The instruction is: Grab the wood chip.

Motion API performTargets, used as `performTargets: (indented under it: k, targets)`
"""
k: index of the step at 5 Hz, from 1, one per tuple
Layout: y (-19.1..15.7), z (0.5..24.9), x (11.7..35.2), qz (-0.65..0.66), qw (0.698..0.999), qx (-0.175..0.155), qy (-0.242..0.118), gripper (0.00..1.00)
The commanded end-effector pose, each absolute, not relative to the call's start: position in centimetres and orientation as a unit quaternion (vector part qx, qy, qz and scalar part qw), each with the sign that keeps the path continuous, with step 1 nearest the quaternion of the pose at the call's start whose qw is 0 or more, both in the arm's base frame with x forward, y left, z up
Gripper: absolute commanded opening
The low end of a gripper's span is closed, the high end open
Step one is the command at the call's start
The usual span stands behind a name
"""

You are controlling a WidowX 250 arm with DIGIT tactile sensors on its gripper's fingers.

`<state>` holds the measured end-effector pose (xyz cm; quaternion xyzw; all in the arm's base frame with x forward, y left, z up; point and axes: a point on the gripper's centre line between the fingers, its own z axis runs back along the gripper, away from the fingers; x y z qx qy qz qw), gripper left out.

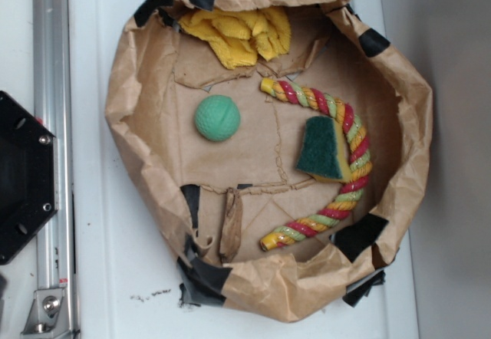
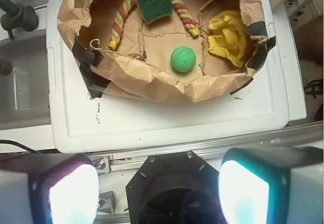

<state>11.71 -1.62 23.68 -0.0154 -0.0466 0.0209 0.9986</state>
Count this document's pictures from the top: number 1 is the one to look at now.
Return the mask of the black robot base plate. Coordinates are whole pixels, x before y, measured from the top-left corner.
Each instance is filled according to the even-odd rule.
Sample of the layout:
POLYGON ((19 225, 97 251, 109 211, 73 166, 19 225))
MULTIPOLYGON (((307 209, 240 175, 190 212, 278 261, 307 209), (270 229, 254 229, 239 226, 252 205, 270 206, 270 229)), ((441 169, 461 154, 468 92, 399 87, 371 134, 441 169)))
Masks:
POLYGON ((1 92, 1 264, 7 265, 55 214, 55 137, 1 92))

